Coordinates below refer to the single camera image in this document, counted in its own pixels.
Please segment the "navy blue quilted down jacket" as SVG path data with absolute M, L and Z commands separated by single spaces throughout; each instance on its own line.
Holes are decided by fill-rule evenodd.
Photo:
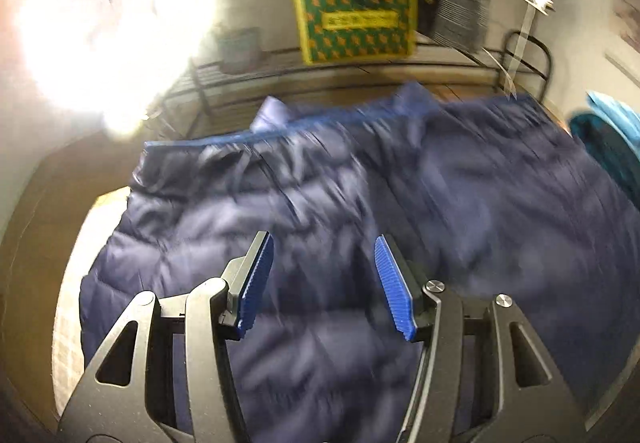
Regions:
M 394 327 L 373 255 L 402 254 L 469 297 L 507 293 L 584 411 L 639 336 L 639 214 L 531 98 L 389 99 L 287 125 L 150 142 L 122 220 L 82 280 L 91 359 L 137 293 L 189 293 L 270 233 L 262 307 L 230 345 L 256 442 L 389 442 L 418 349 Z

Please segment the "black metal clothes rack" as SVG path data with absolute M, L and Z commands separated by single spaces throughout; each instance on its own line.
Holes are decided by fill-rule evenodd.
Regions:
M 256 70 L 226 74 L 220 63 L 191 64 L 148 111 L 157 137 L 194 139 L 241 129 L 267 96 L 290 104 L 350 105 L 385 96 L 414 80 L 442 100 L 465 100 L 506 90 L 506 71 L 516 63 L 516 90 L 544 102 L 553 76 L 550 49 L 526 40 L 515 59 L 520 33 L 511 29 L 498 49 L 466 53 L 420 38 L 413 56 L 398 60 L 306 65 L 297 48 L 273 50 Z

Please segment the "grey white plaid bed blanket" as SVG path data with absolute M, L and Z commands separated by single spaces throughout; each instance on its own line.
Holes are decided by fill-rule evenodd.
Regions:
M 56 415 L 61 417 L 84 372 L 80 344 L 81 280 L 122 218 L 128 186 L 99 196 L 87 212 L 63 273 L 56 303 L 51 347 L 52 385 Z

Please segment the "dark teal garment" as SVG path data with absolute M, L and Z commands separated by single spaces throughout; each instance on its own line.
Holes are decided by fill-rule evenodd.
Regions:
M 570 133 L 639 208 L 639 152 L 611 122 L 593 113 L 580 113 L 570 122 Z

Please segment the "light blue garment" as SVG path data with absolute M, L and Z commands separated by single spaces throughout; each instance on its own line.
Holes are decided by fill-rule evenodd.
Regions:
M 640 117 L 639 113 L 627 104 L 620 102 L 608 94 L 588 91 L 587 104 L 593 114 L 596 114 L 612 126 L 627 144 L 639 151 Z

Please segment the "yellow green patterned storage box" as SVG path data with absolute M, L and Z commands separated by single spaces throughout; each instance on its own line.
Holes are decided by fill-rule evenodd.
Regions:
M 418 0 L 293 0 L 307 65 L 408 58 Z

